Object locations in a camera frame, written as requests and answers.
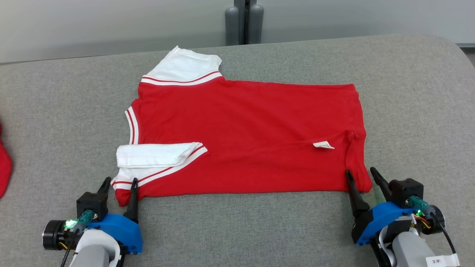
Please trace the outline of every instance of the black cable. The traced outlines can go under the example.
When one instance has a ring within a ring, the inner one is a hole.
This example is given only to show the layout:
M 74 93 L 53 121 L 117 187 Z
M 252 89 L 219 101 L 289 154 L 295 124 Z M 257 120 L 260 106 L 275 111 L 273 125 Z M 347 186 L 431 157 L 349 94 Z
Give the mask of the black cable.
M 61 262 L 61 267 L 64 267 L 64 264 L 66 264 L 67 256 L 69 256 L 69 252 L 71 251 L 71 247 L 74 245 L 74 241 L 76 241 L 77 233 L 79 232 L 79 229 L 76 229 L 73 233 L 73 237 L 71 239 L 71 243 L 67 247 L 66 254 L 63 257 L 63 261 Z
M 436 221 L 436 223 L 440 226 L 440 228 L 442 229 L 442 232 L 444 233 L 446 239 L 447 239 L 447 242 L 450 246 L 450 249 L 452 250 L 452 254 L 455 254 L 455 247 L 454 247 L 454 244 L 452 243 L 452 240 L 450 240 L 450 237 L 448 236 L 447 234 L 447 231 L 445 230 L 445 227 L 439 222 L 439 220 L 437 220 L 436 218 L 436 215 L 431 212 L 430 215 L 432 215 L 432 218 Z

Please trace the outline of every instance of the green light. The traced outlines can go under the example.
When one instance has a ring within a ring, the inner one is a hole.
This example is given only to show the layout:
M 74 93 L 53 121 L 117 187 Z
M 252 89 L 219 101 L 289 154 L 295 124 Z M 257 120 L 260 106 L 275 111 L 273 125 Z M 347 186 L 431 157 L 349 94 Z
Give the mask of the green light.
M 68 228 L 68 229 L 71 229 L 76 224 L 77 224 L 77 220 L 69 219 L 69 220 L 66 221 L 65 227 Z

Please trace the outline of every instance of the gray fabric tabletop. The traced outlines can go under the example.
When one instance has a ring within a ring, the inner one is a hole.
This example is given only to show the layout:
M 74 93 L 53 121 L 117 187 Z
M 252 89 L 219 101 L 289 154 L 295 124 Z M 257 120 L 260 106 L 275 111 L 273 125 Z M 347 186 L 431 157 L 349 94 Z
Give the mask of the gray fabric tabletop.
M 475 262 L 475 68 L 453 43 L 388 35 L 196 49 L 223 59 L 227 79 L 354 83 L 368 133 L 367 168 L 414 178 L 437 205 L 462 266 Z M 0 199 L 0 266 L 59 266 L 41 245 L 51 219 L 118 169 L 124 110 L 167 51 L 0 66 L 2 139 L 14 161 Z M 377 202 L 376 191 L 365 199 Z M 109 193 L 109 211 L 122 213 Z M 376 266 L 351 240 L 345 192 L 186 195 L 139 202 L 143 253 L 130 266 Z M 442 234 L 427 236 L 449 255 Z

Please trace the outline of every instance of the white label sticker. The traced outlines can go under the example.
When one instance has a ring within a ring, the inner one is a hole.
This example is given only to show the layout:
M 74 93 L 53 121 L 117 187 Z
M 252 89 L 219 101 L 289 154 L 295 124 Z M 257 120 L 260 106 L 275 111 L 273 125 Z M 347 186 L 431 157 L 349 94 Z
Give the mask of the white label sticker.
M 457 253 L 450 256 L 434 256 L 426 258 L 427 267 L 459 267 Z
M 328 141 L 323 141 L 323 142 L 318 142 L 313 144 L 314 147 L 322 147 L 322 148 L 330 148 L 330 149 L 335 149 L 328 143 Z

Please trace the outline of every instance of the red t-shirt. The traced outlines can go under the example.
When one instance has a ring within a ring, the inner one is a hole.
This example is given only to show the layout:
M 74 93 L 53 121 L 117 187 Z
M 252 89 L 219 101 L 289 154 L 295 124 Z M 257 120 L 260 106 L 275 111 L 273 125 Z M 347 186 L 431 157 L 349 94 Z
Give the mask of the red t-shirt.
M 229 81 L 220 63 L 176 47 L 142 78 L 112 181 L 121 206 L 134 177 L 140 199 L 346 191 L 346 169 L 360 191 L 371 189 L 354 85 Z

